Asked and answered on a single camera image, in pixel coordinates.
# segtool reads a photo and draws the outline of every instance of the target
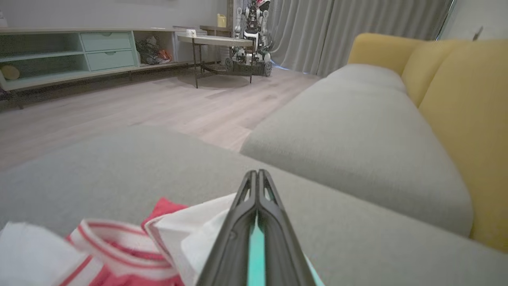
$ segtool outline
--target red cloth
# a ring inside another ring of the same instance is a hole
[[[168,200],[165,197],[161,197],[157,204],[155,204],[155,207],[153,208],[152,213],[141,223],[141,228],[146,232],[145,224],[149,222],[150,220],[160,217],[166,214],[172,214],[174,212],[177,212],[179,210],[186,209],[186,205],[181,204],[175,204],[174,202]]]

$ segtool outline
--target yellow sofa backrest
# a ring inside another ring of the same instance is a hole
[[[469,189],[471,237],[508,252],[508,40],[457,44],[419,110]]]
[[[466,43],[468,42],[459,40],[422,42],[412,51],[401,77],[407,95],[417,107],[420,106],[441,63],[455,48]]]
[[[508,40],[360,34],[349,64],[398,73],[471,195],[471,238],[508,252]]]

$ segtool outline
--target robot wheel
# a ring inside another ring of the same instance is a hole
[[[272,74],[272,62],[265,63],[265,76],[269,77]]]

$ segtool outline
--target wooden floor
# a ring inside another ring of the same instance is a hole
[[[319,78],[273,69],[271,77],[213,76],[186,70],[102,78],[29,91],[24,110],[0,111],[0,171],[129,125],[164,126],[238,151],[252,129]]]

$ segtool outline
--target storage cabinet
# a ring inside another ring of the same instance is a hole
[[[184,65],[189,62],[175,59],[162,65],[140,64],[136,51],[135,40],[155,35],[163,49],[176,54],[176,31],[182,30],[4,28],[0,30],[0,68],[16,68],[19,78],[5,79],[0,72],[0,87],[13,91],[90,76]]]

